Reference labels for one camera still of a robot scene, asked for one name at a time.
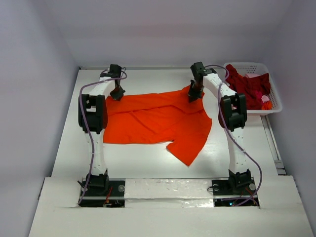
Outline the orange t shirt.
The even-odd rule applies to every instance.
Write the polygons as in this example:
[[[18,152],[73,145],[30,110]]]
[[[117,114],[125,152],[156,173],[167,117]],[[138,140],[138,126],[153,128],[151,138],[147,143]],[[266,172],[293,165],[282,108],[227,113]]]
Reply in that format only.
[[[188,87],[181,90],[126,95],[120,101],[106,99],[108,125],[103,142],[107,144],[158,144],[186,166],[204,147],[212,128],[201,99],[189,102]]]

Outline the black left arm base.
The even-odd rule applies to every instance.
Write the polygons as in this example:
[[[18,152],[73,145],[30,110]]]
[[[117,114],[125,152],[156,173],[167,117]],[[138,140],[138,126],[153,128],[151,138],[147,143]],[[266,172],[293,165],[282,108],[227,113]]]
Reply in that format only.
[[[100,189],[88,190],[85,192],[80,207],[104,207],[121,208],[125,207],[125,179],[110,179],[107,191]]]

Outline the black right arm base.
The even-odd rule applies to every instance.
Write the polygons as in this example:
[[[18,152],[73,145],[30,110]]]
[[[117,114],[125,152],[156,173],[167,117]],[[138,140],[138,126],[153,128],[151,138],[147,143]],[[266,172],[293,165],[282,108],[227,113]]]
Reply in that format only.
[[[213,194],[213,202],[215,207],[234,207],[234,206],[257,206],[259,207],[258,196],[254,195],[249,199],[256,189],[254,180],[250,184],[233,191],[228,180],[219,179],[212,180],[212,184],[207,188],[208,192]]]

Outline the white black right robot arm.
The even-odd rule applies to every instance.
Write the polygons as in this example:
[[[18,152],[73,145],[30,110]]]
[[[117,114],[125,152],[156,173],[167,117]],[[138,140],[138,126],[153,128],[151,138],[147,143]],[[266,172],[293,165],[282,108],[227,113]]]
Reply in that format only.
[[[208,89],[218,99],[219,123],[224,128],[229,148],[229,177],[212,180],[216,196],[241,196],[252,183],[243,146],[243,129],[247,121],[246,96],[237,93],[223,82],[214,69],[207,69],[202,62],[190,66],[194,79],[188,92],[189,101],[202,97]]]

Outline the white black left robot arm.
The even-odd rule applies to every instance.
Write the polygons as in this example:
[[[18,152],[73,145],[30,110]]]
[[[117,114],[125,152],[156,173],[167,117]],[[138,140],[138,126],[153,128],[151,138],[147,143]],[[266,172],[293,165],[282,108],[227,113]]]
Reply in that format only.
[[[111,64],[100,73],[99,81],[86,84],[79,91],[79,126],[90,145],[91,161],[86,180],[80,185],[84,191],[104,195],[109,190],[109,178],[103,151],[103,134],[108,124],[106,97],[120,100],[125,90],[120,85],[127,75],[122,67]]]

